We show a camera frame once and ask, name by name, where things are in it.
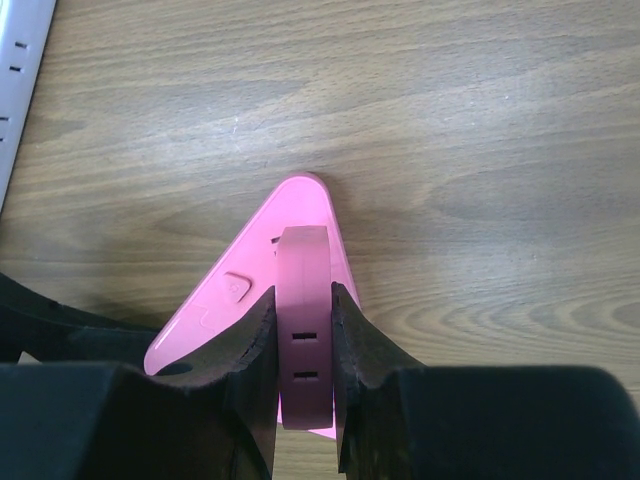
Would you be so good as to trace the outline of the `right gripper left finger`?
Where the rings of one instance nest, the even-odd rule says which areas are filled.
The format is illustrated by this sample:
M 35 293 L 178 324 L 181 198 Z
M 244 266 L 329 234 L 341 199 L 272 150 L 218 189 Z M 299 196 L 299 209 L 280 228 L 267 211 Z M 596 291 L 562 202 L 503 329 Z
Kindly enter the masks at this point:
M 5 479 L 268 479 L 274 294 L 151 376 L 114 361 L 1 361 Z

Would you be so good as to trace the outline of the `white multicolour power strip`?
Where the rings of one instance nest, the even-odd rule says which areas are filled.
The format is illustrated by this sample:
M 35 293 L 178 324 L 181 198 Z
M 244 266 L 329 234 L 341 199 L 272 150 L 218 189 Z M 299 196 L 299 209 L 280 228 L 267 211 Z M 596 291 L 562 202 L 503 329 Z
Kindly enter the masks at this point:
M 1 197 L 5 198 L 48 38 L 55 0 L 1 3 Z

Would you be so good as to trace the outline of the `pink square plug adapter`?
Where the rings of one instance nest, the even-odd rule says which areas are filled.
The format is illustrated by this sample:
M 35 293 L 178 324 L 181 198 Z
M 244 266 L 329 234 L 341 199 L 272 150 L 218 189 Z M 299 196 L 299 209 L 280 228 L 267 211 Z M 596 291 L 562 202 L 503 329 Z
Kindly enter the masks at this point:
M 327 228 L 295 226 L 276 249 L 275 307 L 282 423 L 333 423 L 331 262 Z

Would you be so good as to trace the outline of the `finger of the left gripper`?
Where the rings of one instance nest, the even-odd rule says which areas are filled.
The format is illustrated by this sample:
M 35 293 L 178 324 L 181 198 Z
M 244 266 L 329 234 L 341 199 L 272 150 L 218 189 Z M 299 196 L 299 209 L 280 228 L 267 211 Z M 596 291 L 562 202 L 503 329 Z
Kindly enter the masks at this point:
M 26 352 L 40 362 L 114 361 L 141 365 L 155 328 L 63 305 L 1 276 L 1 361 Z

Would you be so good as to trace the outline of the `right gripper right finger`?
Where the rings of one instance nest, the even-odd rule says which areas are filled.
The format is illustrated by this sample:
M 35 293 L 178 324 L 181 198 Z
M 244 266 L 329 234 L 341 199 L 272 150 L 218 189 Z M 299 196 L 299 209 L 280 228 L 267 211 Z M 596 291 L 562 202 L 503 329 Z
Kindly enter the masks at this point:
M 349 479 L 635 479 L 639 415 L 593 367 L 427 366 L 332 287 L 339 470 Z

